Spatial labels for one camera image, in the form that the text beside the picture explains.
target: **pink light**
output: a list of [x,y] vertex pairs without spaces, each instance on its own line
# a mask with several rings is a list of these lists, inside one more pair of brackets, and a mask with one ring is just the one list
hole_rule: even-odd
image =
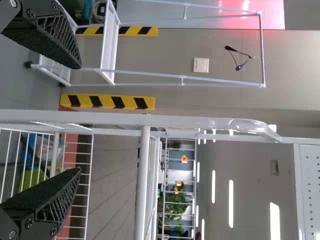
[[[220,8],[222,8],[222,0],[219,0],[218,6],[219,6]],[[220,9],[219,12],[218,12],[218,14],[222,14],[222,12],[223,12],[223,10]]]
[[250,1],[249,0],[244,0],[243,4],[242,4],[242,10],[248,10],[249,9],[249,3]]

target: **perforated metal panel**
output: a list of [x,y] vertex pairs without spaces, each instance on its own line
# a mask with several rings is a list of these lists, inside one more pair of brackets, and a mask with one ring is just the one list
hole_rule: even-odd
[[300,240],[320,240],[320,146],[295,145],[295,181]]

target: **black plastic part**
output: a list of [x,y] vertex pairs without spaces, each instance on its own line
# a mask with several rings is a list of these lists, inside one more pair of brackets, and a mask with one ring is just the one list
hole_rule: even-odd
[[15,231],[15,236],[12,240],[16,240],[19,236],[19,228],[11,217],[0,207],[0,240],[9,239],[9,235],[12,231]]
[[34,63],[32,61],[26,61],[23,64],[23,67],[26,68],[26,69],[31,69],[31,64],[34,64]]
[[20,229],[26,229],[27,220],[33,217],[34,223],[28,229],[36,229],[36,225],[39,228],[45,227],[50,236],[52,227],[56,226],[57,232],[63,228],[76,197],[80,176],[81,168],[68,169],[9,198],[0,204],[0,208],[12,219],[16,219],[14,221]]
[[68,68],[82,67],[76,37],[64,10],[55,0],[21,0],[20,12],[2,34]]
[[65,87],[66,87],[66,85],[64,85],[62,82],[59,82],[59,83],[58,83],[58,86],[59,86],[60,88],[65,88]]
[[9,0],[0,0],[0,33],[16,17],[21,10],[19,0],[16,1],[16,7],[13,7]]

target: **white metal post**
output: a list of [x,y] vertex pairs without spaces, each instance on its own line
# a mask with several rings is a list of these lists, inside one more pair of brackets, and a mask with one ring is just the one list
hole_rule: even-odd
[[151,239],[156,239],[157,236],[157,210],[158,210],[158,183],[159,183],[159,161],[161,159],[161,141],[158,139],[156,145],[156,157],[155,157],[155,175],[154,175],[154,196],[153,196],[153,207],[156,209],[152,218],[152,230],[151,230]]
[[51,168],[50,168],[50,178],[52,178],[56,175],[59,135],[60,135],[60,133],[58,131],[56,131],[54,134],[53,154],[52,154]]
[[136,229],[135,240],[144,240],[147,206],[147,181],[149,165],[150,127],[143,126],[141,130],[141,147],[139,171],[136,182]]

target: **blue object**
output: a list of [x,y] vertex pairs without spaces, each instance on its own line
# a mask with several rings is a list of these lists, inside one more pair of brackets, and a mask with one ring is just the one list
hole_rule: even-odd
[[88,21],[90,21],[90,16],[91,16],[91,6],[92,6],[92,0],[85,0],[83,17]]

